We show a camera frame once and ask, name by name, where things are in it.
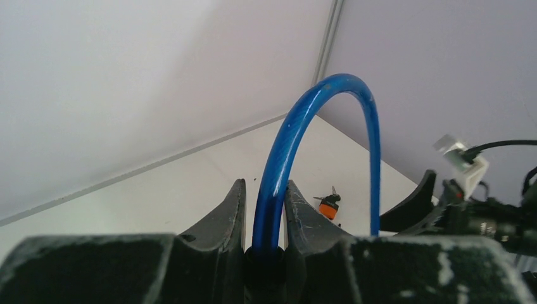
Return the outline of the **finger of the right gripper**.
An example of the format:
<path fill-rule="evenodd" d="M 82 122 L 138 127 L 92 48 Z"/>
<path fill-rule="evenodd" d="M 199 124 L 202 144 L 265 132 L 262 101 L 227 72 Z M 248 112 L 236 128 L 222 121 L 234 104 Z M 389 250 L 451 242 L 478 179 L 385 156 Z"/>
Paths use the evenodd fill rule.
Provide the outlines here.
<path fill-rule="evenodd" d="M 435 171 L 426 170 L 413 192 L 380 216 L 380 230 L 401 233 L 424 220 L 434 209 L 436 176 Z"/>

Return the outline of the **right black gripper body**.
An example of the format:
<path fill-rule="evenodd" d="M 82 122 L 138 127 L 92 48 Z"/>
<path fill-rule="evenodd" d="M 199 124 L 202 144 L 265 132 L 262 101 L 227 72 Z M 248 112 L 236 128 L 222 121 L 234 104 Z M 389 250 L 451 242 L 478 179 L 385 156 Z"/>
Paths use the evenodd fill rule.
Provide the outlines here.
<path fill-rule="evenodd" d="M 436 227 L 442 234 L 483 236 L 520 255 L 536 256 L 536 169 L 530 170 L 522 184 L 519 206 L 487 196 L 484 200 L 464 193 L 454 180 L 443 181 L 439 199 L 442 209 Z"/>

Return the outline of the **blue cable lock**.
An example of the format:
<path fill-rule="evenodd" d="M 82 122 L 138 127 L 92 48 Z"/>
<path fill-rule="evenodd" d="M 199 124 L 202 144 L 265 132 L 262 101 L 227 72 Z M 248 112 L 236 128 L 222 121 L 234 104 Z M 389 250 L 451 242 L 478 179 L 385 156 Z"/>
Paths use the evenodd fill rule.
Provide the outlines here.
<path fill-rule="evenodd" d="M 295 217 L 287 193 L 289 177 L 305 131 L 317 112 L 334 96 L 347 93 L 360 104 L 369 137 L 370 235 L 380 232 L 381 137 L 374 96 L 355 75 L 331 75 L 302 95 L 286 115 L 263 171 L 253 222 L 251 247 L 245 254 L 245 303 L 286 303 L 287 275 L 303 273 L 296 263 L 293 232 L 302 224 Z"/>

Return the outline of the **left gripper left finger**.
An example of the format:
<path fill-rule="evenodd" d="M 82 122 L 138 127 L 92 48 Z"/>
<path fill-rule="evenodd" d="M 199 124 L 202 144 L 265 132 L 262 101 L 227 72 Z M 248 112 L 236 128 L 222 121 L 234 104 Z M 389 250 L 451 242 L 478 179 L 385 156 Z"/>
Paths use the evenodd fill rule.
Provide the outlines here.
<path fill-rule="evenodd" d="M 246 183 L 180 234 L 33 236 L 1 265 L 2 303 L 242 303 Z"/>

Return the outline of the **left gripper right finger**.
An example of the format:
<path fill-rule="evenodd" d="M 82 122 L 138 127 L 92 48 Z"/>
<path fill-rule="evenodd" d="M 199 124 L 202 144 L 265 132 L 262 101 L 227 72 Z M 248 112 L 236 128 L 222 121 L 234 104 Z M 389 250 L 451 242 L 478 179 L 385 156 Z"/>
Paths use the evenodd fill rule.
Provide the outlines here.
<path fill-rule="evenodd" d="M 355 237 L 294 182 L 285 195 L 289 303 L 532 303 L 501 246 L 484 237 Z"/>

